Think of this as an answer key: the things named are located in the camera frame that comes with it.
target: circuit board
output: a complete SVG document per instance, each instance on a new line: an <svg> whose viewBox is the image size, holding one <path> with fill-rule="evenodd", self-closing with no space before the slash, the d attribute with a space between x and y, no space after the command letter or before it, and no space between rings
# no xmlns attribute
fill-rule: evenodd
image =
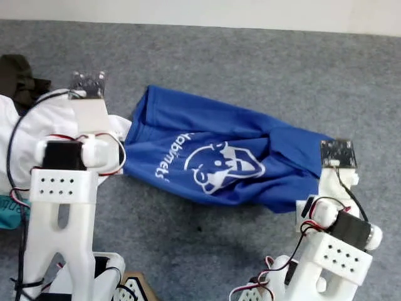
<svg viewBox="0 0 401 301"><path fill-rule="evenodd" d="M71 98L103 98L105 93L105 73L98 74L74 72L71 80Z"/></svg>
<svg viewBox="0 0 401 301"><path fill-rule="evenodd" d="M322 140L320 153L323 168L357 168L351 140Z"/></svg>

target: cable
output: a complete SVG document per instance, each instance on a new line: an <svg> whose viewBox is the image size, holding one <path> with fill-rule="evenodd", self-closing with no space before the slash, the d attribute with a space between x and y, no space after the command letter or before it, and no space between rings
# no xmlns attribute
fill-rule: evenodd
<svg viewBox="0 0 401 301"><path fill-rule="evenodd" d="M308 227L306 229L303 229L303 226L306 225L306 224L308 225ZM259 273L258 277L256 277L257 283L248 284L248 285L244 285L244 286L241 286L241 287L234 288L229 294L229 301L231 301L231 297L235 293L242 292L243 290L251 290L253 288L259 288L259 287L262 287L262 288L266 289L270 294L271 301L274 301L274 293L269 288L266 287L266 285L269 283L269 280L268 281L262 281L261 277L262 276L266 276L269 272L278 272L278 271L281 271L284 268L286 268L289 265L289 263L292 261L292 259L294 258L296 252L298 251L299 246L301 245L301 242L303 241L303 238L306 236L306 232L308 230L310 230L310 229L314 229L316 231L322 231L323 230L323 228L319 224L314 222L314 221L307 220L304 223L302 223L302 225L301 225L301 236L300 236L300 238L298 240L298 243L296 244L296 247L294 249L293 254L289 257L288 261L283 266L281 266L280 268L272 269L271 265L274 263L274 259L271 256L267 256L264 259L264 262L267 265L268 269L267 270L263 270L263 271L261 271Z"/></svg>
<svg viewBox="0 0 401 301"><path fill-rule="evenodd" d="M343 181L341 180L339 169L335 168L335 171L336 171L336 175L337 175L338 181L340 182L340 185L343 186L343 188L345 189L346 193L348 193L348 195L352 198L352 200L358 206L359 210L361 211L361 215L362 215L363 219L366 222L369 222L368 216L366 215L365 210L363 210L362 205L359 203L357 197L344 185Z"/></svg>
<svg viewBox="0 0 401 301"><path fill-rule="evenodd" d="M127 154L125 152L124 145L122 145L122 143L113 134L111 134L109 132L100 132L100 133L96 133L95 137L102 136L102 135L110 136L118 144L119 150L121 149L123 152L123 161L114 171L99 174L100 177L105 177L105 176L111 176L113 174L116 174L120 171L121 168L123 168L125 161L127 160ZM88 138L88 135L85 135L85 134L79 135L77 138L75 138L75 140L80 140L81 138Z"/></svg>
<svg viewBox="0 0 401 301"><path fill-rule="evenodd" d="M111 133L108 132L102 132L102 133L97 133L95 134L95 137L101 136L101 135L109 135L111 138L113 138L113 140L115 142L117 142L119 148L123 151L123 161L121 162L121 164L117 167L117 169L115 171L112 172L107 172L107 173L103 173L103 174L99 174L99 176L111 176L112 174L116 174L120 171L121 168L123 168L125 161L127 160L127 154L125 153L125 149L124 146L122 145L122 143Z"/></svg>
<svg viewBox="0 0 401 301"><path fill-rule="evenodd" d="M10 135L10 139L9 139L8 147L7 147L7 157L6 157L7 178L8 178L8 181L9 181L12 189L16 188L17 185L14 182L13 175L11 174L11 167L10 167L11 151L13 149L13 141L14 141L14 138L15 138L15 135L16 135L19 125L24 120L24 118L27 115L29 115L29 112L32 111L35 107L37 107L42 102L45 102L46 100L52 99L54 97L65 95L67 93L68 93L68 91L64 91L64 92L43 95L43 97L39 98L38 101L26 112L26 114L22 115L16 122L16 124L13 128L13 131L11 132L11 135ZM21 193L19 193L18 190L14 190L14 191L15 191L16 199L20 202L23 202L23 197L22 197ZM25 206L23 206L22 204L19 203L19 207L20 207L20 212L21 212L20 214L21 214L22 232L21 232L19 248L18 248L18 278L16 280L15 301L19 301L21 298L21 295L24 295L28 300L34 300L30 296L27 296L27 294L23 291L23 288L22 288L23 277L24 277L24 253L25 253L25 249L26 249L26 239L27 239L27 235L28 235L28 222L26 219Z"/></svg>
<svg viewBox="0 0 401 301"><path fill-rule="evenodd" d="M345 206L340 200L338 200L338 199L336 199L336 198L333 198L333 197L331 197L331 196L320 196L320 197L318 197L317 199L315 199L315 200L313 201L313 204L311 205L311 208L310 208L310 210L309 210L309 218L312 218L313 211L314 211L315 208L316 208L316 204L317 204L317 202L318 202L319 200L321 200L321 199L331 199L331 200L333 200L333 201L336 201L336 202L337 202L338 204L340 204L341 206L343 206L343 210L346 209L346 206Z"/></svg>
<svg viewBox="0 0 401 301"><path fill-rule="evenodd" d="M230 292L230 294L229 294L229 296L228 296L228 300L231 301L232 295L234 295L235 293L242 292L243 290L252 290L252 289L254 289L254 288L259 288L259 287L264 288L265 290L267 290L267 291L269 292L269 294L270 294L271 301L274 301L274 293L273 293L269 288L265 287L264 285L260 285L260 284L258 284L258 283L256 283L256 284L243 285L243 286L241 286L241 287L236 287L236 288L234 288L234 289Z"/></svg>
<svg viewBox="0 0 401 301"><path fill-rule="evenodd" d="M65 140L75 140L74 138L67 136L67 135L61 135L61 134L50 134L48 137L57 137Z"/></svg>
<svg viewBox="0 0 401 301"><path fill-rule="evenodd" d="M314 230L316 230L316 231L321 231L321 228L317 228L317 227L315 227L315 226L309 226L309 227L307 227L306 229L303 230L303 229L302 229L302 225L301 225L301 236L300 236L300 238L299 238L299 240L298 240L298 243L296 244L296 247L295 247L295 249L294 249L294 252L293 252L292 255L289 257L288 261L287 261L283 266L281 266L280 268L274 268L274 269L268 268L267 270L261 271L261 272L259 273L258 277L257 277L258 284L260 284L260 285L263 284L263 283L260 281L260 277L261 277L261 276L263 276L263 275L265 275L265 274L267 274L267 273L269 273L269 272L278 272L278 271L281 271L281 270L283 270L284 268L286 268L286 267L289 265L289 263L290 263L290 262L292 261L292 259L294 258L296 252L298 251L299 246L301 245L301 242L303 241L303 238L306 236L306 232L307 232L309 229L314 229Z"/></svg>

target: white wall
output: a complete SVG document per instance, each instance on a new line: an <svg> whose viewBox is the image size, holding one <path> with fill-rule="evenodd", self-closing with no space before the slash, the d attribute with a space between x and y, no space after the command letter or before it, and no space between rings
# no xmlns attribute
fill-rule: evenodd
<svg viewBox="0 0 401 301"><path fill-rule="evenodd" d="M401 36L401 0L0 0L0 18Z"/></svg>

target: white cloth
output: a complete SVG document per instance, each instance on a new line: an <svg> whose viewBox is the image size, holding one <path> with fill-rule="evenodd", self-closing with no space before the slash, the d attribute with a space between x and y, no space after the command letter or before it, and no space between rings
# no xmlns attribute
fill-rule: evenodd
<svg viewBox="0 0 401 301"><path fill-rule="evenodd" d="M56 90L51 93L63 91L66 90ZM6 156L9 138L18 119L19 115L13 101L0 95L0 194L3 195L8 194L11 189L6 174ZM125 140L131 121L117 115L109 115L109 119L113 131ZM78 136L78 124L67 95L41 103L29 111L20 123L11 153L11 174L17 187L29 187L31 178L29 172L37 165L34 160L36 144L50 134Z"/></svg>

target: gray carpet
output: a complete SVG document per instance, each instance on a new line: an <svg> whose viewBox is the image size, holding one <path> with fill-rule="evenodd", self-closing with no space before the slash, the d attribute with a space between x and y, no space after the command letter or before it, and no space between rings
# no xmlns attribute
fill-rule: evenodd
<svg viewBox="0 0 401 301"><path fill-rule="evenodd" d="M0 54L21 53L37 77L68 83L105 70L109 112L129 117L145 87L216 98L293 125L353 139L354 189L383 243L355 300L399 300L401 39L350 34L127 24L0 21ZM291 253L293 215L205 207L115 176L98 193L94 248L125 257L161 300L227 300ZM18 237L0 231L1 300L11 295Z"/></svg>

